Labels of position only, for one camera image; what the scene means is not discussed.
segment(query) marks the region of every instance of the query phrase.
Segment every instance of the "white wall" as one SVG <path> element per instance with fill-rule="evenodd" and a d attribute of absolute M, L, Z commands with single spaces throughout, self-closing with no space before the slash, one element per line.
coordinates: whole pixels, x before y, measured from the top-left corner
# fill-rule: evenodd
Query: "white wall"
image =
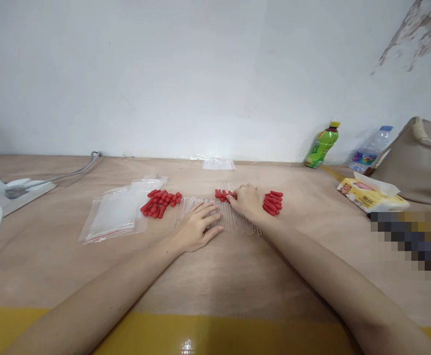
<path fill-rule="evenodd" d="M 378 62 L 412 5 L 0 1 L 0 153 L 301 161 L 333 118 L 343 162 L 380 125 L 431 120 L 430 28 Z"/>

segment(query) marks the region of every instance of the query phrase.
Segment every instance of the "hand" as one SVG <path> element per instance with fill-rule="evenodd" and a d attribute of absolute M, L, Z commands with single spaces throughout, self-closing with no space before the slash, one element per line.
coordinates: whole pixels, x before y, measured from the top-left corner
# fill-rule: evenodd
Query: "hand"
<path fill-rule="evenodd" d="M 218 208 L 213 202 L 200 202 L 192 207 L 181 223 L 179 223 L 174 236 L 175 241 L 183 251 L 192 252 L 204 247 L 209 240 L 224 230 L 222 226 L 215 226 L 204 233 L 206 228 L 218 220 L 222 214 L 216 213 L 209 217 L 205 216 Z"/>
<path fill-rule="evenodd" d="M 242 185 L 233 192 L 237 196 L 237 200 L 230 195 L 227 198 L 233 209 L 244 215 L 253 223 L 266 214 L 263 210 L 263 197 L 261 187 L 254 187 L 252 184 Z"/>

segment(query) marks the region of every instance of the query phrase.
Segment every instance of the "gray cable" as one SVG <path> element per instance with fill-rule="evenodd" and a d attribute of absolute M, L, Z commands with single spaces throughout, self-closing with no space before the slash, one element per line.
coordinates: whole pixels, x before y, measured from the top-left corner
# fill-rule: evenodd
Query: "gray cable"
<path fill-rule="evenodd" d="M 102 156 L 101 152 L 99 152 L 99 151 L 93 151 L 91 153 L 91 161 L 84 168 L 79 169 L 79 170 L 75 171 L 74 173 L 70 173 L 70 174 L 66 174 L 66 175 L 61 175 L 59 177 L 54 177 L 54 178 L 51 178 L 49 180 L 40 181 L 40 182 L 31 184 L 31 185 L 26 185 L 26 186 L 24 186 L 24 185 L 16 185 L 16 186 L 8 187 L 8 188 L 5 189 L 5 195 L 9 199 L 14 199 L 14 198 L 17 198 L 17 197 L 20 197 L 20 196 L 26 194 L 27 189 L 29 189 L 30 187 L 35 187 L 35 186 L 43 185 L 45 183 L 56 181 L 56 180 L 59 180 L 59 179 L 62 179 L 62 178 L 67 178 L 67 177 L 71 177 L 71 176 L 74 176 L 74 175 L 82 174 L 83 172 L 85 172 L 97 160 L 97 158 L 99 156 Z"/>

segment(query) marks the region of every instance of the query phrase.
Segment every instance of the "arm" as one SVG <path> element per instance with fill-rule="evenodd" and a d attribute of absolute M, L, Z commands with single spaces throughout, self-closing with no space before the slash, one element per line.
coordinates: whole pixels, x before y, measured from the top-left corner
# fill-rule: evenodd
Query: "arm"
<path fill-rule="evenodd" d="M 194 206 L 175 233 L 90 281 L 45 314 L 4 354 L 89 354 L 141 294 L 179 255 L 196 251 L 222 231 L 205 228 L 218 206 Z"/>
<path fill-rule="evenodd" d="M 263 193 L 248 184 L 229 198 L 263 230 L 302 277 L 337 311 L 366 354 L 431 354 L 431 339 L 383 292 L 345 261 L 267 214 Z"/>

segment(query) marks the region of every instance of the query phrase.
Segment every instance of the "person's left hand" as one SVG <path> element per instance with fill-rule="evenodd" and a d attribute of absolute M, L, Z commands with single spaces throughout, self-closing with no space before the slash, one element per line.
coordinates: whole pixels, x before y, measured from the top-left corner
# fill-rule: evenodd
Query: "person's left hand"
<path fill-rule="evenodd" d="M 179 223 L 174 235 L 174 240 L 180 245 L 183 251 L 196 251 L 205 246 L 209 240 L 224 230 L 222 226 L 215 226 L 204 233 L 207 226 L 222 216 L 221 213 L 216 213 L 206 217 L 216 209 L 218 209 L 218 206 L 213 202 L 200 202 L 192 207 L 189 213 Z"/>

